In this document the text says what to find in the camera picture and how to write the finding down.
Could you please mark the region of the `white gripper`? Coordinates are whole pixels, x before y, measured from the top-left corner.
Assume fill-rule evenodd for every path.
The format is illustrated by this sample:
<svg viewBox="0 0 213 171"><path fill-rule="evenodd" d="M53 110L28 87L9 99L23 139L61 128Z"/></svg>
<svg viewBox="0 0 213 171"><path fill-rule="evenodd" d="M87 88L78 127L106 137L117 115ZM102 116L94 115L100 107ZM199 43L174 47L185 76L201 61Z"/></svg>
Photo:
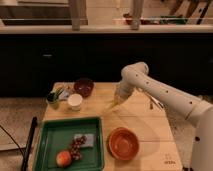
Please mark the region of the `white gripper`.
<svg viewBox="0 0 213 171"><path fill-rule="evenodd" d="M116 87L115 98L112 106L117 106L122 103L122 100L127 100L133 93L134 86L126 81L120 81Z"/></svg>

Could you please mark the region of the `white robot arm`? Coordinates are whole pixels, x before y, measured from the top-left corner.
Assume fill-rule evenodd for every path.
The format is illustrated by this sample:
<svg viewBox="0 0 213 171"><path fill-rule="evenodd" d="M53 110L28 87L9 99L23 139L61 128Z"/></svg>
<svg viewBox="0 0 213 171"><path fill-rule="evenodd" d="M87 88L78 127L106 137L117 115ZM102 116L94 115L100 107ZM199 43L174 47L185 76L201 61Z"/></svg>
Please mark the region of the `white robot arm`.
<svg viewBox="0 0 213 171"><path fill-rule="evenodd" d="M138 88L176 110L196 128L190 171L213 171L213 104L159 82L149 77L148 72L144 62L125 66L115 90L114 103L124 103Z"/></svg>

